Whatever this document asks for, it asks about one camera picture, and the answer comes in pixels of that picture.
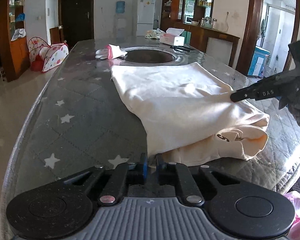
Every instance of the white door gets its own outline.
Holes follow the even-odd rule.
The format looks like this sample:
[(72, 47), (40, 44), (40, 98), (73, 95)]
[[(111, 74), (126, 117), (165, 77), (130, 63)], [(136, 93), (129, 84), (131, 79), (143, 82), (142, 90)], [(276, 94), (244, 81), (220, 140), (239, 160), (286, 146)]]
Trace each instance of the white door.
[(138, 24), (153, 24), (155, 0), (138, 0)]
[(138, 24), (137, 36), (145, 36), (149, 30), (153, 30), (153, 24)]

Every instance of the silver rivet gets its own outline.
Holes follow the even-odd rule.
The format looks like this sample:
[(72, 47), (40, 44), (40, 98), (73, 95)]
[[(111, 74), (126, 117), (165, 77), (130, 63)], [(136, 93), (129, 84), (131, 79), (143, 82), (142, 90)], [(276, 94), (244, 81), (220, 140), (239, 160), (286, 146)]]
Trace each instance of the silver rivet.
[(115, 201), (115, 197), (114, 196), (110, 196), (110, 195), (105, 195), (105, 196), (100, 197), (99, 200), (102, 203), (111, 204), (111, 203), (113, 203)]
[(197, 196), (197, 195), (191, 195), (191, 196), (187, 197), (187, 201), (189, 203), (192, 203), (192, 204), (197, 204), (197, 203), (200, 203), (202, 201), (202, 198), (200, 196)]

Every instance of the brown wooden door frame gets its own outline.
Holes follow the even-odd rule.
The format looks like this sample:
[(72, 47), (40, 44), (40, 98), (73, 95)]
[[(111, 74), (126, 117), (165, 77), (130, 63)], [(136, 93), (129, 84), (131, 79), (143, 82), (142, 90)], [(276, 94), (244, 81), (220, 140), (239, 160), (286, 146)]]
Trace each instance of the brown wooden door frame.
[[(236, 70), (242, 73), (243, 75), (247, 75), (252, 62), (252, 58), (253, 58), (256, 42), (257, 42), (257, 36), (261, 25), (262, 8), (263, 8), (263, 0), (249, 1), (245, 32), (244, 32), (241, 51), (240, 51), (240, 55), (236, 67)], [(297, 40), (299, 25), (300, 25), (300, 0), (296, 0), (294, 29), (293, 29), (291, 42), (295, 42)], [(283, 71), (289, 69), (291, 60), (292, 60), (292, 56), (291, 53), (289, 52)]]
[[(91, 0), (91, 37), (94, 38), (94, 0)], [(62, 19), (61, 19), (61, 0), (58, 0), (58, 21), (59, 25), (62, 26)]]

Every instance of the quilted tablecloth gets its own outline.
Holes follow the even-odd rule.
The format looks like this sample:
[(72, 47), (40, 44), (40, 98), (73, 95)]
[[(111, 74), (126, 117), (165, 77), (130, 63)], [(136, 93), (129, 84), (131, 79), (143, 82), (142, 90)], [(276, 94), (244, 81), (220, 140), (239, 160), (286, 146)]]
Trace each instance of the quilted tablecloth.
[[(252, 84), (200, 51), (176, 51), (156, 40), (77, 43), (38, 96), (13, 149), (1, 196), (1, 239), (11, 237), (5, 209), (14, 196), (97, 164), (112, 169), (127, 160), (138, 161), (140, 153), (146, 152), (142, 123), (121, 102), (110, 73), (112, 65), (142, 64), (96, 60), (95, 51), (109, 43), (164, 49), (176, 57), (166, 65), (198, 62), (234, 90)], [(287, 108), (278, 110), (276, 99), (249, 102), (270, 115), (265, 149), (250, 161), (221, 158), (207, 164), (283, 194), (300, 176), (300, 127)]]

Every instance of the refrigerator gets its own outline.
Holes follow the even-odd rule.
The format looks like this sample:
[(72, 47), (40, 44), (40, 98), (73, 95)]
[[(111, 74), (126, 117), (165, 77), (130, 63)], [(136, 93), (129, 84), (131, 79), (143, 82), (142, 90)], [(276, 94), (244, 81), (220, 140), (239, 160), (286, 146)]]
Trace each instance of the refrigerator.
[(155, 0), (134, 0), (133, 35), (145, 36), (153, 30)]

